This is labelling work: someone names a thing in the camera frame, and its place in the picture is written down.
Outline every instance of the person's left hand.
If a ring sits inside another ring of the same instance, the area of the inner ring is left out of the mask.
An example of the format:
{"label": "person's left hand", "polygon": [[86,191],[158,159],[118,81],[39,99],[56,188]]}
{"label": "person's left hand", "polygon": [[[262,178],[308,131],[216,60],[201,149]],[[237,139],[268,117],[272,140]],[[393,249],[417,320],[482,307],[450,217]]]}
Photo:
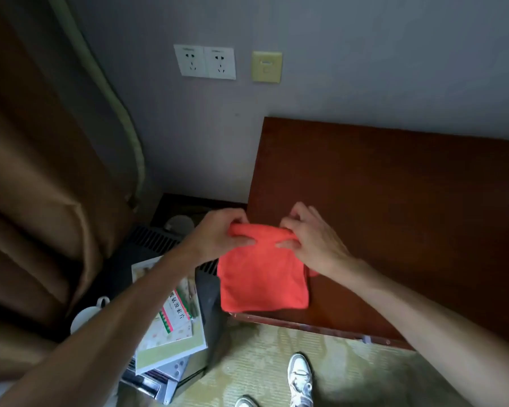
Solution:
{"label": "person's left hand", "polygon": [[249,237],[228,235],[232,222],[248,223],[247,214],[242,208],[213,210],[206,214],[192,233],[180,244],[195,254],[198,265],[215,260],[236,247],[250,246],[256,241]]}

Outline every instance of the power outlet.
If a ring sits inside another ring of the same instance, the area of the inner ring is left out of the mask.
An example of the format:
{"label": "power outlet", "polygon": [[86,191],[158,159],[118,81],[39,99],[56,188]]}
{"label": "power outlet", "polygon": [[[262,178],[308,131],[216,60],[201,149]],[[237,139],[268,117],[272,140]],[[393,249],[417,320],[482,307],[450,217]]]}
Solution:
{"label": "power outlet", "polygon": [[226,47],[204,47],[207,76],[210,79],[236,79],[234,49]]}
{"label": "power outlet", "polygon": [[204,47],[174,44],[177,64],[181,75],[189,77],[207,77]]}

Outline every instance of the wooden table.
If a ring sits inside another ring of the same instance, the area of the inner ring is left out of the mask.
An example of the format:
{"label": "wooden table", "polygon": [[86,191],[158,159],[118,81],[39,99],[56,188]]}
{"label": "wooden table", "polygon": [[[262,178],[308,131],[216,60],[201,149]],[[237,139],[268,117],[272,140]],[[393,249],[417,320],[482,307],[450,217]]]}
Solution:
{"label": "wooden table", "polygon": [[[509,340],[509,141],[266,118],[247,213],[317,207],[382,273]],[[237,315],[407,345],[358,296],[309,279],[306,310]]]}

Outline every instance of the person's left arm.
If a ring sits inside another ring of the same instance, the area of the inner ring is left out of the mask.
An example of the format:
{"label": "person's left arm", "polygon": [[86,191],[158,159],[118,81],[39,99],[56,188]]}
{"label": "person's left arm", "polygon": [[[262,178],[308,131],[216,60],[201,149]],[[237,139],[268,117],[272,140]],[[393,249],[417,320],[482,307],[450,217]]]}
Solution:
{"label": "person's left arm", "polygon": [[171,291],[188,273],[234,247],[253,244],[228,236],[242,209],[209,212],[146,276],[110,302],[0,398],[0,406],[102,406]]}

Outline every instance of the white sneaker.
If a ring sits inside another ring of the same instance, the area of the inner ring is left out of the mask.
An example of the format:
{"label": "white sneaker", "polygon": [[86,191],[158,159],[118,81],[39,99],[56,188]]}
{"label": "white sneaker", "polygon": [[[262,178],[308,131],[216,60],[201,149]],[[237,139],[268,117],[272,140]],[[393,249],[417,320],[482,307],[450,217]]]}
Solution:
{"label": "white sneaker", "polygon": [[235,407],[258,407],[258,404],[249,396],[241,396],[236,401]]}
{"label": "white sneaker", "polygon": [[295,353],[290,358],[288,381],[290,393],[292,394],[290,406],[312,407],[313,398],[311,397],[311,390],[313,389],[313,379],[311,369],[305,357],[300,353]]}

